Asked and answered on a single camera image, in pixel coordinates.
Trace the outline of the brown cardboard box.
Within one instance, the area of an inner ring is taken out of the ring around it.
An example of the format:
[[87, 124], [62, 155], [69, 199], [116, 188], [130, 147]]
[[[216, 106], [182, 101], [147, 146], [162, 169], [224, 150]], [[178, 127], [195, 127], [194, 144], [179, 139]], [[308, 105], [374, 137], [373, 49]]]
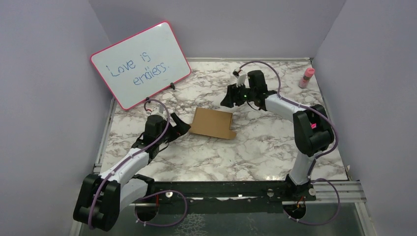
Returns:
[[231, 129], [233, 114], [197, 107], [190, 133], [232, 140], [236, 132]]

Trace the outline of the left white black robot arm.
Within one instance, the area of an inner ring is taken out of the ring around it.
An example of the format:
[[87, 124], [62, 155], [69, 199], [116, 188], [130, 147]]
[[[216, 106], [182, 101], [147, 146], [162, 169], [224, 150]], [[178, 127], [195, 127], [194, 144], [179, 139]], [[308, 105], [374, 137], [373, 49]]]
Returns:
[[131, 203], [157, 197], [154, 179], [137, 172], [159, 154], [161, 144], [168, 145], [190, 130], [191, 125], [175, 113], [170, 118], [175, 125], [161, 115], [149, 116], [144, 132], [122, 160], [99, 175], [89, 174], [84, 178], [73, 211], [75, 221], [107, 232], [115, 225], [119, 213]]

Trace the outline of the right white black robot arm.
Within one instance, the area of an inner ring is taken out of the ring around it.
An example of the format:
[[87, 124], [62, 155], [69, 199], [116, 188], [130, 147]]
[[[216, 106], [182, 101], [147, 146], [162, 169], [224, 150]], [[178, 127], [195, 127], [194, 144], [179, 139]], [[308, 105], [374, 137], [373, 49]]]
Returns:
[[293, 124], [298, 154], [293, 168], [286, 176], [284, 195], [290, 200], [296, 200], [310, 183], [316, 159], [335, 139], [324, 107], [308, 107], [279, 95], [277, 91], [269, 90], [261, 70], [245, 73], [236, 69], [233, 75], [237, 81], [227, 87], [221, 106], [233, 108], [253, 102], [259, 110], [275, 113]]

